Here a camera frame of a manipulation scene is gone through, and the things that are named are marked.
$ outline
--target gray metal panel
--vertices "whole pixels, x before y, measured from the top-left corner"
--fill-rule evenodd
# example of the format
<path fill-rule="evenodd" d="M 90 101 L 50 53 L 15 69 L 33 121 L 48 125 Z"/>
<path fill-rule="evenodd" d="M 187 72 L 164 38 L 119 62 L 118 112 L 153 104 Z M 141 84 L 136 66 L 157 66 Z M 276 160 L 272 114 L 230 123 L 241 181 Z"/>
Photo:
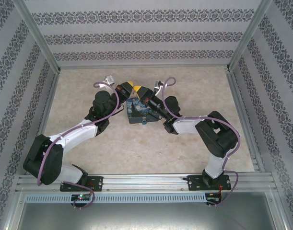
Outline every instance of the gray metal panel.
<path fill-rule="evenodd" d="M 234 194 L 222 207 L 204 204 L 25 204 L 20 230 L 275 229 L 263 193 Z"/>

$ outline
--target enclosure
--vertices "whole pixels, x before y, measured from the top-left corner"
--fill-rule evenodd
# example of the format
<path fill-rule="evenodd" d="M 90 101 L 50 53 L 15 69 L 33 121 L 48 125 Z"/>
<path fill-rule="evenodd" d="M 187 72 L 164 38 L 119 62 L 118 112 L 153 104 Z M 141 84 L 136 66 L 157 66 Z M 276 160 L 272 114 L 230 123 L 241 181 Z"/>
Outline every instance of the enclosure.
<path fill-rule="evenodd" d="M 81 122 L 107 75 L 151 90 L 174 76 L 181 115 L 224 116 L 241 137 L 229 200 L 207 206 L 217 191 L 182 180 L 211 155 L 198 135 L 126 109 L 64 156 L 102 176 L 90 207 L 37 186 L 23 169 L 35 137 Z M 293 229 L 293 0 L 0 0 L 0 229 L 43 227 Z"/>

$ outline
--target aluminum frame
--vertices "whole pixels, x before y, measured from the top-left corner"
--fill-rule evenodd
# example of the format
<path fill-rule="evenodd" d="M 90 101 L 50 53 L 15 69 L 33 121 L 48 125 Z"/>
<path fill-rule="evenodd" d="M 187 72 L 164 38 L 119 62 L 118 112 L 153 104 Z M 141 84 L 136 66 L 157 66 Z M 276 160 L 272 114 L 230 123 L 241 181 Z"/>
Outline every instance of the aluminum frame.
<path fill-rule="evenodd" d="M 217 191 L 189 191 L 187 181 L 183 177 L 192 173 L 178 174 L 112 174 L 91 175 L 103 176 L 103 190 L 98 194 L 175 194 L 185 195 L 194 193 L 211 193 Z M 229 174 L 231 185 L 235 183 L 236 176 Z M 37 186 L 36 178 L 31 175 L 21 175 L 15 188 L 14 198 L 8 213 L 4 230 L 16 230 L 22 217 L 26 197 L 29 194 L 49 194 L 58 196 L 60 194 L 79 194 L 79 192 L 61 192 L 60 184 L 53 183 L 46 186 Z M 277 192 L 272 173 L 270 172 L 240 172 L 239 182 L 234 190 L 235 193 L 264 192 L 268 201 L 269 209 L 277 230 L 289 230 L 290 226 L 282 203 Z"/>
<path fill-rule="evenodd" d="M 57 63 L 55 56 L 51 52 L 44 36 L 42 35 L 42 32 L 40 31 L 39 27 L 37 26 L 35 19 L 33 18 L 28 7 L 26 6 L 25 1 L 24 0 L 13 0 L 13 4 L 15 5 L 16 9 L 18 10 L 20 15 L 22 16 L 29 31 L 31 32 L 35 41 L 38 43 L 41 51 L 43 52 L 45 58 L 47 59 L 47 61 L 50 64 L 50 66 L 52 67 L 54 73 L 58 73 L 60 70 L 60 66 Z"/>
<path fill-rule="evenodd" d="M 118 69 L 118 68 L 174 68 L 174 67 L 220 67 L 226 64 L 144 64 L 144 65 L 98 65 L 62 66 L 60 69 Z"/>

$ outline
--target slotted metal strip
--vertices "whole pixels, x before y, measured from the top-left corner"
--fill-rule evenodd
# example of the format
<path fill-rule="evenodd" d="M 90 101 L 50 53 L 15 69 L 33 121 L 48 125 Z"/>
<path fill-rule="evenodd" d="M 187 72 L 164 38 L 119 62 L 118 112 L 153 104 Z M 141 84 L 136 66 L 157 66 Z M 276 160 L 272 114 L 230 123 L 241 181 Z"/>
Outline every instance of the slotted metal strip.
<path fill-rule="evenodd" d="M 185 194 L 97 194 L 95 203 L 191 203 L 206 202 L 204 193 Z M 27 195 L 28 204 L 68 204 L 71 203 L 71 194 L 30 194 Z"/>

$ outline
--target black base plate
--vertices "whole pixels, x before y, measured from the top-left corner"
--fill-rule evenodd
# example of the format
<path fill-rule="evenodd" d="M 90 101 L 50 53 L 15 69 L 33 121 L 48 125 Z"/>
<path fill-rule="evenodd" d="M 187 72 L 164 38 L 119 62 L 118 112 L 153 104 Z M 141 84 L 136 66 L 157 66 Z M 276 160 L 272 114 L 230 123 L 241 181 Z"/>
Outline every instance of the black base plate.
<path fill-rule="evenodd" d="M 88 176 L 86 186 L 91 188 L 94 192 L 101 192 L 103 188 L 103 177 L 102 176 Z M 87 192 L 88 190 L 77 186 L 61 183 L 61 192 Z"/>
<path fill-rule="evenodd" d="M 219 185 L 222 186 L 222 190 L 232 189 L 228 175 L 222 175 L 221 180 L 217 184 L 213 185 L 211 188 L 208 188 L 204 184 L 202 175 L 189 175 L 187 176 L 187 179 L 188 179 L 189 191 L 219 190 L 220 189 Z"/>

